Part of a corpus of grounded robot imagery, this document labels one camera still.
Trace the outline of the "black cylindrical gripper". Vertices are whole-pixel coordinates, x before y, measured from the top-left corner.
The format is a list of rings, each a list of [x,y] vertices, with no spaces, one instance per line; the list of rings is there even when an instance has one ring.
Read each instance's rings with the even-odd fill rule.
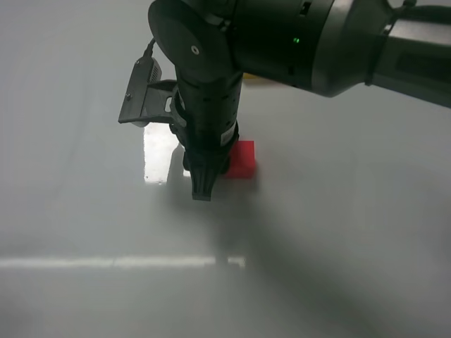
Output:
[[[215,182],[228,167],[238,138],[237,112],[243,73],[201,80],[176,70],[180,117],[186,121],[184,168],[190,171],[192,199],[210,201]]]

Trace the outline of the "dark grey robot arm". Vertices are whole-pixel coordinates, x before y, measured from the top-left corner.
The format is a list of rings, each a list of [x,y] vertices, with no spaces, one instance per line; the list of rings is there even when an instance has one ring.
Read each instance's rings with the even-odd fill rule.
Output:
[[[171,110],[192,197],[208,201],[237,140],[242,77],[324,97],[374,85],[450,106],[450,7],[403,1],[154,1],[175,66]]]

